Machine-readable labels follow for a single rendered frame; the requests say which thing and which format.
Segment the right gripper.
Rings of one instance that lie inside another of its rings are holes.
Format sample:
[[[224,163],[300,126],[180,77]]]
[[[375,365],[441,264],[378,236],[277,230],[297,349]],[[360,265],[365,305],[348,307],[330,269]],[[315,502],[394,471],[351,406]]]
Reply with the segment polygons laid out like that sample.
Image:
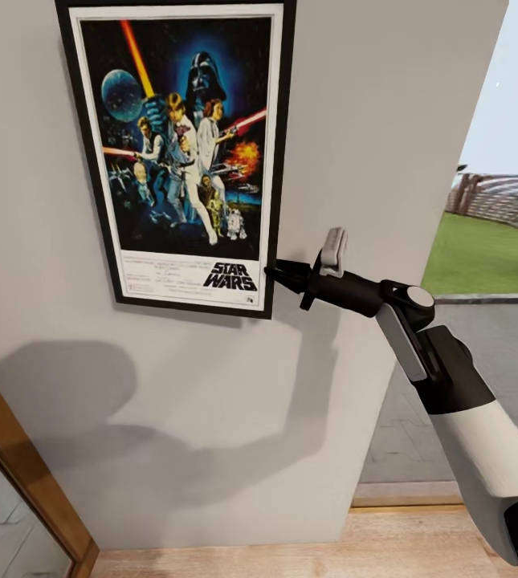
[[[361,289],[360,275],[344,271],[342,277],[320,275],[320,254],[314,267],[308,263],[276,259],[276,269],[264,268],[263,271],[275,281],[291,289],[296,294],[304,292],[300,308],[309,311],[315,298],[326,303],[349,309],[355,302]]]

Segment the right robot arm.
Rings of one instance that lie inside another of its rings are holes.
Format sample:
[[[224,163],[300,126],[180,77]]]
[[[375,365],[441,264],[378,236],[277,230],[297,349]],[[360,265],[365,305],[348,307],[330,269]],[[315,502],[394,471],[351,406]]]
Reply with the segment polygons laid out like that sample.
[[[492,549],[518,566],[518,429],[445,325],[429,326],[435,299],[424,288],[374,282],[344,270],[347,230],[331,228],[314,267],[276,259],[263,271],[296,294],[309,311],[315,298],[376,316],[415,385],[450,463],[471,519]]]

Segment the poster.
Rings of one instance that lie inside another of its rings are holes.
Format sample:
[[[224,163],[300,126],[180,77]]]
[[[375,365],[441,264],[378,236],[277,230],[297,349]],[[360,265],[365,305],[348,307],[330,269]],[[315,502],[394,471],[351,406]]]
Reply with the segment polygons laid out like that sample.
[[[55,0],[116,303],[271,320],[297,0]]]

